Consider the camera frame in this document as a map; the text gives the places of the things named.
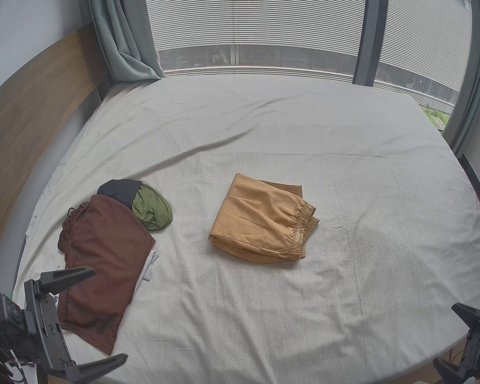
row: building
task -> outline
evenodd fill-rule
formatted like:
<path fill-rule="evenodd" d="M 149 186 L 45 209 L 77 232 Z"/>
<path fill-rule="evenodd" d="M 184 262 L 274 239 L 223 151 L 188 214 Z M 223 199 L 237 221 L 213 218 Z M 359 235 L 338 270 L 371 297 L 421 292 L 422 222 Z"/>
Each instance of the building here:
<path fill-rule="evenodd" d="M 364 0 L 148 0 L 168 76 L 269 73 L 351 83 Z M 390 0 L 374 86 L 451 113 L 471 38 L 470 0 Z"/>

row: wooden headboard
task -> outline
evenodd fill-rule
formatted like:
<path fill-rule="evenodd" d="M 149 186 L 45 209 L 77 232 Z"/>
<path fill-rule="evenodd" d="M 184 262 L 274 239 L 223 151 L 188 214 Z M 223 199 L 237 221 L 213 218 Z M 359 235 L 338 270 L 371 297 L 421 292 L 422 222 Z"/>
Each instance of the wooden headboard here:
<path fill-rule="evenodd" d="M 0 86 L 0 238 L 42 152 L 107 75 L 89 24 L 45 49 Z"/>

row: folded yellow shorts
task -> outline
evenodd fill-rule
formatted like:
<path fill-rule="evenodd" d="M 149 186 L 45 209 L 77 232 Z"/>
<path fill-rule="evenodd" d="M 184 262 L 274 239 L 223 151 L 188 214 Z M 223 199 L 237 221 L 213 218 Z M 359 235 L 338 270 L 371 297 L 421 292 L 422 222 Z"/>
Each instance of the folded yellow shorts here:
<path fill-rule="evenodd" d="M 304 256 L 318 219 L 302 199 L 301 186 L 252 179 L 240 173 L 218 212 L 208 239 L 252 263 L 278 263 Z"/>

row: wooden floor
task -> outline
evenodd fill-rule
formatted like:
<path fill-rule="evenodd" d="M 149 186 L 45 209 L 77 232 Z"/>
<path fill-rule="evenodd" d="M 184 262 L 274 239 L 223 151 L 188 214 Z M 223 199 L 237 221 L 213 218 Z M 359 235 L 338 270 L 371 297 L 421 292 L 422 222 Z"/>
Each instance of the wooden floor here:
<path fill-rule="evenodd" d="M 442 358 L 445 360 L 451 360 L 454 364 L 459 364 L 460 359 L 463 356 L 463 349 L 465 348 L 466 341 L 459 343 L 457 346 L 452 348 L 452 350 L 448 350 Z M 433 367 L 432 363 L 429 363 L 411 373 L 408 373 L 398 379 L 390 381 L 386 384 L 413 384 L 417 381 L 424 382 L 428 384 L 434 384 L 438 380 L 440 380 L 440 376 Z M 68 382 L 58 379 L 56 377 L 49 377 L 48 384 L 68 384 Z"/>

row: light green curtain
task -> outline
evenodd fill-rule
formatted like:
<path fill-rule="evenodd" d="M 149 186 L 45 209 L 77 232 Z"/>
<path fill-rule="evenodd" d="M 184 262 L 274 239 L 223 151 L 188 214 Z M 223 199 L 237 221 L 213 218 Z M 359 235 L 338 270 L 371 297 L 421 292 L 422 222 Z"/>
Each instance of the light green curtain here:
<path fill-rule="evenodd" d="M 165 77 L 145 0 L 89 0 L 100 48 L 114 82 Z"/>
<path fill-rule="evenodd" d="M 472 0 L 470 56 L 458 101 L 445 128 L 444 139 L 461 158 L 480 116 L 480 0 Z"/>

